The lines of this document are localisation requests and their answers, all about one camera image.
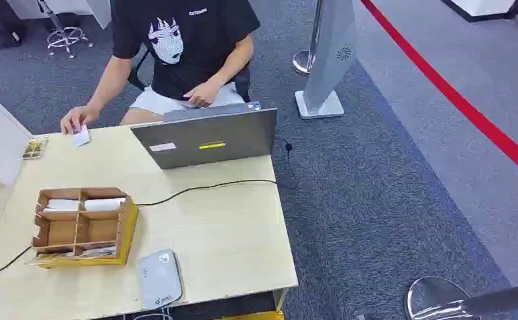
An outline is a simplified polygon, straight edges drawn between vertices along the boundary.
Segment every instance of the knee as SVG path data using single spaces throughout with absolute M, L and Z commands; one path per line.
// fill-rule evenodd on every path
M 140 123 L 162 121 L 162 115 L 138 108 L 127 110 L 119 125 L 138 125 Z

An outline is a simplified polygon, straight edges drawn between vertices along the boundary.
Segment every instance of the metal chair base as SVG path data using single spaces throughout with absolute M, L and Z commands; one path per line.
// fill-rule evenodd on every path
M 66 27 L 64 29 L 56 30 L 47 37 L 49 55 L 55 55 L 52 48 L 65 48 L 66 52 L 68 52 L 69 58 L 73 59 L 74 54 L 72 54 L 70 46 L 79 41 L 89 41 L 81 28 Z M 93 46 L 93 43 L 88 43 L 88 47 L 92 48 Z

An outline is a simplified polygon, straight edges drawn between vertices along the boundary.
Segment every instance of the man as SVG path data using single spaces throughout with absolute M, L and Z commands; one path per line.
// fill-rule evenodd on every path
M 80 130 L 118 95 L 142 43 L 155 76 L 121 120 L 161 121 L 173 110 L 243 102 L 232 78 L 253 55 L 250 33 L 260 23 L 248 0 L 111 0 L 113 56 L 90 101 L 61 120 L 64 134 Z

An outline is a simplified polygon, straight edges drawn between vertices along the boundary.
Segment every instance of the chair backrest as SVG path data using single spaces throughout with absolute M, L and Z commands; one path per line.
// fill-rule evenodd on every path
M 147 56 L 149 56 L 149 50 L 146 46 L 142 45 L 139 53 L 132 59 L 131 72 L 127 79 L 130 84 L 141 91 L 145 90 L 148 86 L 139 79 L 139 69 L 145 60 L 147 60 Z M 251 98 L 249 96 L 249 87 L 251 86 L 251 70 L 249 69 L 249 64 L 234 76 L 233 80 L 235 82 L 237 93 L 243 98 L 244 102 L 251 102 Z

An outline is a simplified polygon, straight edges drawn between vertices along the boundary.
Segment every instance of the black cable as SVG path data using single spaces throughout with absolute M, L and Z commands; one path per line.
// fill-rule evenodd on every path
M 192 187 L 192 188 L 184 189 L 184 190 L 182 190 L 180 192 L 177 192 L 177 193 L 171 195 L 170 197 L 168 197 L 168 198 L 166 198 L 164 200 L 160 200 L 160 201 L 153 202 L 153 203 L 140 203 L 137 206 L 138 207 L 150 207 L 152 205 L 160 205 L 162 203 L 170 201 L 170 200 L 178 197 L 179 195 L 181 195 L 183 193 L 186 193 L 186 192 L 189 192 L 189 191 L 212 189 L 212 188 L 222 187 L 222 186 L 226 186 L 226 185 L 234 185 L 234 184 L 238 184 L 238 183 L 268 182 L 268 183 L 274 183 L 275 185 L 278 185 L 279 187 L 282 187 L 282 188 L 285 188 L 285 189 L 296 190 L 298 188 L 298 179 L 296 178 L 296 174 L 295 174 L 294 170 L 292 170 L 292 168 L 290 167 L 290 151 L 292 151 L 294 148 L 293 148 L 292 144 L 290 144 L 290 142 L 288 142 L 288 140 L 286 140 L 284 138 L 275 137 L 275 139 L 282 140 L 282 141 L 284 141 L 286 143 L 286 146 L 285 146 L 285 149 L 286 149 L 286 161 L 287 161 L 288 167 L 290 169 L 290 172 L 292 172 L 292 176 L 293 176 L 294 180 L 296 181 L 296 185 L 293 186 L 293 187 L 289 187 L 289 186 L 287 186 L 287 185 L 285 185 L 283 183 L 280 183 L 280 182 L 277 182 L 277 181 L 273 181 L 273 180 L 268 180 L 268 179 L 237 180 L 237 181 L 218 183 L 216 185 L 206 185 L 206 186 L 202 186 L 202 187 Z
M 18 260 L 20 258 L 20 256 L 22 256 L 24 253 L 27 252 L 27 250 L 29 250 L 31 248 L 31 246 L 25 248 L 25 250 L 23 250 L 20 254 L 18 254 L 15 258 L 13 258 L 13 260 L 11 260 L 8 264 L 6 264 L 4 267 L 0 268 L 0 271 L 3 271 L 3 270 L 6 270 L 6 268 L 8 268 L 11 264 L 13 264 L 14 262 L 16 262 L 16 260 Z

